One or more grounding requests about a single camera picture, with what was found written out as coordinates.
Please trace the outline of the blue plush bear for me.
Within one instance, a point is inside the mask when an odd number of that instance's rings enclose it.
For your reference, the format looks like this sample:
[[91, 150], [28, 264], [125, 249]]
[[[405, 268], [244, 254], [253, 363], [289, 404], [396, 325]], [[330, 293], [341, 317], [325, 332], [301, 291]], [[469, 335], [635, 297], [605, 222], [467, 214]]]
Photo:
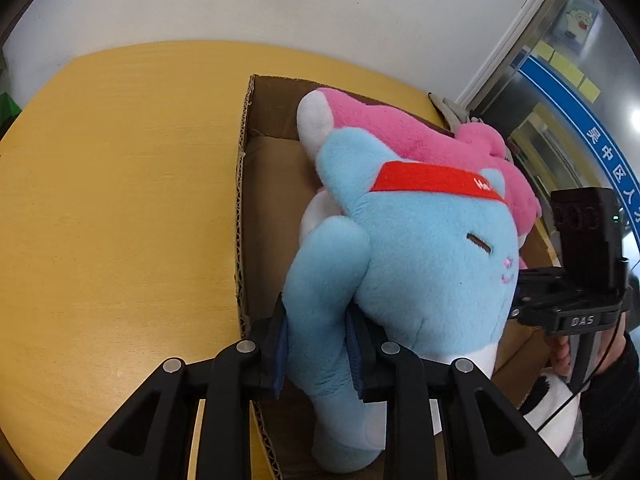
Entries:
[[506, 181], [404, 159], [360, 128], [332, 131], [316, 158], [340, 213], [304, 239], [288, 270], [288, 378], [317, 416], [312, 454], [348, 474], [385, 445], [386, 407], [358, 398], [345, 312], [356, 304], [423, 359], [467, 356], [494, 370], [518, 280], [518, 233]]

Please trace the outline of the white panda plush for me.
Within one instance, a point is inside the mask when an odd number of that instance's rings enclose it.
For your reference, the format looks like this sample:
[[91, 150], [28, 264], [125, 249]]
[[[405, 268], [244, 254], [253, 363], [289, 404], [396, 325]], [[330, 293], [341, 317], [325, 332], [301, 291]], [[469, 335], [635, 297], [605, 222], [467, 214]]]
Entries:
[[538, 376], [518, 410], [555, 455], [560, 456], [574, 434], [579, 396], [573, 396], [564, 380], [547, 368]]

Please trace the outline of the grey folded cloth bag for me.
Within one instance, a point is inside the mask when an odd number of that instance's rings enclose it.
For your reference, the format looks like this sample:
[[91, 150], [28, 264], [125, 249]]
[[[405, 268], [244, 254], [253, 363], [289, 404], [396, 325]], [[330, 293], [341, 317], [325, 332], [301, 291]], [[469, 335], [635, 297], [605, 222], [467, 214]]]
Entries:
[[473, 117], [463, 106], [450, 99], [441, 98], [433, 92], [427, 96], [452, 133], [456, 133], [462, 125], [482, 121], [480, 118]]

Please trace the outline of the pink plush toy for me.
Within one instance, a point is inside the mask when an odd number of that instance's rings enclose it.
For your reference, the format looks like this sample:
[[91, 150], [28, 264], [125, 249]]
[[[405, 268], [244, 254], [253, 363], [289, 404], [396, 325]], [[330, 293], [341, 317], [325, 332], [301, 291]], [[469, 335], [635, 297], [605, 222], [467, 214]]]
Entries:
[[500, 133], [482, 122], [467, 122], [452, 136], [420, 122], [403, 110], [366, 104], [345, 92], [319, 88], [300, 100], [296, 112], [299, 141], [310, 160], [335, 129], [361, 128], [402, 158], [469, 171], [499, 170], [506, 181], [506, 204], [523, 245], [541, 216], [541, 206], [523, 174], [506, 158]]

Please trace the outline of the brown cardboard box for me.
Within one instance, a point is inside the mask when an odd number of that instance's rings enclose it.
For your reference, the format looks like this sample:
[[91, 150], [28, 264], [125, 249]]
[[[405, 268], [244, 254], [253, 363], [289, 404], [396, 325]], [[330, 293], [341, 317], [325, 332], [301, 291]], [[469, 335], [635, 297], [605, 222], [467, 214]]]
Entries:
[[[250, 77], [238, 180], [238, 287], [243, 333], [271, 315], [298, 247], [303, 213], [319, 186], [297, 139], [296, 112], [318, 82]], [[254, 405], [259, 442], [276, 479], [326, 479], [311, 456], [316, 418], [286, 384], [277, 401]]]

